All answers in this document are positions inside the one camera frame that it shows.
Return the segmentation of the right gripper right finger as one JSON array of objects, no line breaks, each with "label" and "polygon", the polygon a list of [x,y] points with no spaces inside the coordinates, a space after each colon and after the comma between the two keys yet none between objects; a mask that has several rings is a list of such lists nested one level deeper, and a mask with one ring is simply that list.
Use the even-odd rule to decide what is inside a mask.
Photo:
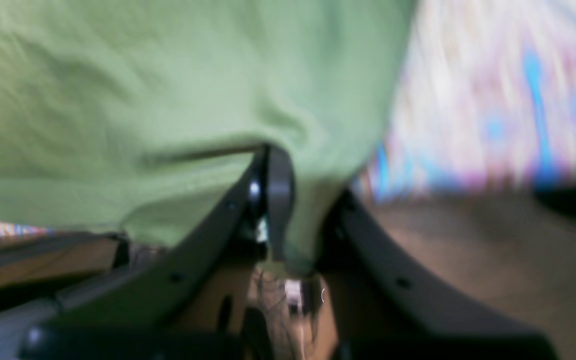
[{"label": "right gripper right finger", "polygon": [[458,291],[400,247],[352,193],[322,228],[332,360],[555,360],[546,335]]}]

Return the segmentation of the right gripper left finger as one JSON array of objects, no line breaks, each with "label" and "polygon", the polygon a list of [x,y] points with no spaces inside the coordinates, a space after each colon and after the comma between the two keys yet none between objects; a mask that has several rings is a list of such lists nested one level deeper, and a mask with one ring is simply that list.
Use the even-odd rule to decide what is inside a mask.
[{"label": "right gripper left finger", "polygon": [[188,237],[130,280],[27,331],[20,360],[272,360],[247,305],[258,262],[281,257],[291,158],[262,146]]}]

